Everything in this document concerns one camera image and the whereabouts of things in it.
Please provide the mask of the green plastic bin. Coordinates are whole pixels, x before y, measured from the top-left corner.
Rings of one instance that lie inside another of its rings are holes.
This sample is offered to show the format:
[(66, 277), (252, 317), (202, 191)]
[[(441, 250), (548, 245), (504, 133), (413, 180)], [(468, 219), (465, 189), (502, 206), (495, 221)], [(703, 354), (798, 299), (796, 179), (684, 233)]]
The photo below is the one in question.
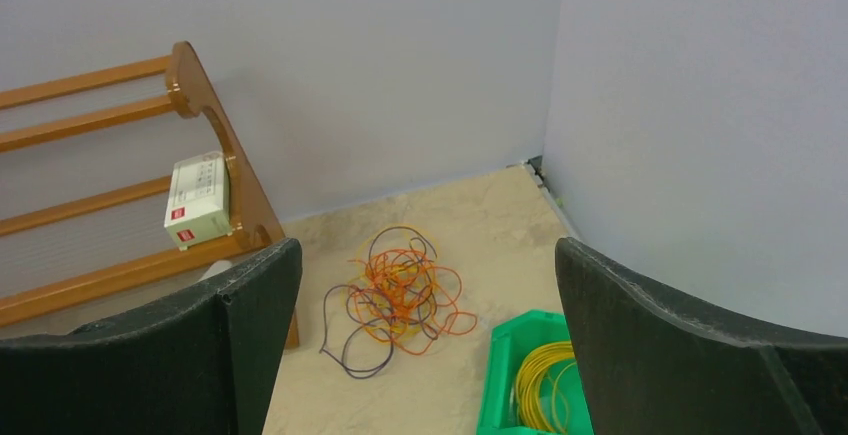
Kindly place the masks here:
[(562, 314), (531, 310), (493, 329), (476, 432), (594, 432)]

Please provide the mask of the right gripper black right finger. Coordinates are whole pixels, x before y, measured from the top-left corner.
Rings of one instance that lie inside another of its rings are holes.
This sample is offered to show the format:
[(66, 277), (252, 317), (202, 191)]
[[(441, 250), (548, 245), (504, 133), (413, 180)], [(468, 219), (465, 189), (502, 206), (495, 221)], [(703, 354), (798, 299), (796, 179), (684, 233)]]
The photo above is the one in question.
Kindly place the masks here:
[(843, 434), (847, 341), (752, 318), (574, 238), (561, 303), (598, 434)]

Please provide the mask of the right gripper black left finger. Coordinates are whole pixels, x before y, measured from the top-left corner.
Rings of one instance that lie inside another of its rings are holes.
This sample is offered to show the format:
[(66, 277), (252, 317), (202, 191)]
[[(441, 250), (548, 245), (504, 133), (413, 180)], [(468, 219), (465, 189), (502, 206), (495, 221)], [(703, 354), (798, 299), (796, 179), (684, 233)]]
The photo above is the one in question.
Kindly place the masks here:
[(1, 343), (5, 434), (259, 434), (302, 277), (285, 239), (66, 335)]

